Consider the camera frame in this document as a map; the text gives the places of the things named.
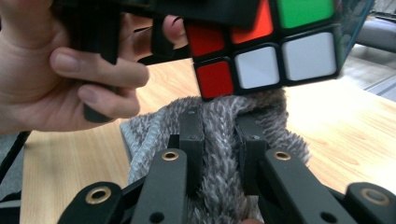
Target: gray floor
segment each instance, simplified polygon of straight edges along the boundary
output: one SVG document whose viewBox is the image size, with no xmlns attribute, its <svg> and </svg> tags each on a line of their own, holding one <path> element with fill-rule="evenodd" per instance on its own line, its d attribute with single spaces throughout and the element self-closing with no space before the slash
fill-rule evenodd
<svg viewBox="0 0 396 224">
<path fill-rule="evenodd" d="M 396 101 L 396 54 L 379 49 L 355 46 L 343 68 L 340 81 Z M 11 148 L 16 135 L 0 135 L 0 161 Z M 0 200 L 21 190 L 22 153 L 0 186 Z"/>
</svg>

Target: gray towel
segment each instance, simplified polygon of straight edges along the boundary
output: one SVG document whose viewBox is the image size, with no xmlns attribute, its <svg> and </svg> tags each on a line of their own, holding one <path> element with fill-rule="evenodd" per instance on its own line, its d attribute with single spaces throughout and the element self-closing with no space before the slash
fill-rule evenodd
<svg viewBox="0 0 396 224">
<path fill-rule="evenodd" d="M 178 134 L 178 116 L 194 106 L 198 106 L 205 127 L 205 167 L 198 197 L 189 199 L 189 223 L 262 220 L 257 197 L 245 196 L 241 187 L 234 121 L 238 114 L 252 112 L 271 148 L 287 150 L 307 162 L 306 142 L 286 129 L 288 112 L 283 90 L 224 96 L 210 102 L 189 97 L 176 100 L 156 113 L 123 122 L 120 129 L 131 162 L 129 183 L 148 173 L 154 154 L 166 148 L 170 134 Z"/>
</svg>

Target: white square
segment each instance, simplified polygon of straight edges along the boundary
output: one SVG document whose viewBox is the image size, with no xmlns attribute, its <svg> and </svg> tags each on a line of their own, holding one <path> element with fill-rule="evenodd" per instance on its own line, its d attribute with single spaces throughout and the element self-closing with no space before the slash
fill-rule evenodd
<svg viewBox="0 0 396 224">
<path fill-rule="evenodd" d="M 320 33 L 282 46 L 286 77 L 293 81 L 326 77 L 337 71 L 332 33 Z"/>
<path fill-rule="evenodd" d="M 274 85 L 279 82 L 279 69 L 274 47 L 244 52 L 235 57 L 239 83 L 243 89 Z"/>
</svg>

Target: cube face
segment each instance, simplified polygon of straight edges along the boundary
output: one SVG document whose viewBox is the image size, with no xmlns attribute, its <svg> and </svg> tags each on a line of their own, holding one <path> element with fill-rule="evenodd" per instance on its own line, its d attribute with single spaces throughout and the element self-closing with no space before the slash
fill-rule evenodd
<svg viewBox="0 0 396 224">
<path fill-rule="evenodd" d="M 373 2 L 260 0 L 251 30 L 187 21 L 202 97 L 338 77 Z"/>
</svg>

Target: black cable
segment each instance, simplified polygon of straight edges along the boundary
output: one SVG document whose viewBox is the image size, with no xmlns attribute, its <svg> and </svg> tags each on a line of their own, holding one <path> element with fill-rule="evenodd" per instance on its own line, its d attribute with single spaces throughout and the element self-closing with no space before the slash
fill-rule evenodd
<svg viewBox="0 0 396 224">
<path fill-rule="evenodd" d="M 12 145 L 6 157 L 3 159 L 0 165 L 0 184 L 3 182 L 4 177 L 6 176 L 9 168 L 12 163 L 17 158 L 18 154 L 20 154 L 27 138 L 29 137 L 31 132 L 21 132 L 18 134 L 17 139 Z"/>
</svg>

